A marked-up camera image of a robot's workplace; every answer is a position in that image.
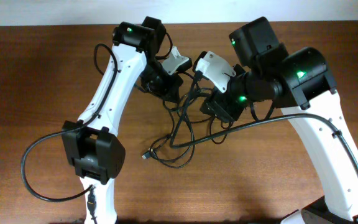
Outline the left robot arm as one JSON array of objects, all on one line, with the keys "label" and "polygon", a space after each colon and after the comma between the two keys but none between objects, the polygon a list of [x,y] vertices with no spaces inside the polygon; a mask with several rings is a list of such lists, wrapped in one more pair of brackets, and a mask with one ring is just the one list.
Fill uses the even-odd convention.
[{"label": "left robot arm", "polygon": [[94,97],[75,122],[63,125],[69,165],[86,189],[85,223],[115,223],[114,179],[126,151],[117,138],[122,112],[138,79],[146,92],[178,102],[183,80],[163,67],[156,55],[167,33],[162,21],[122,22],[113,32],[111,61]]}]

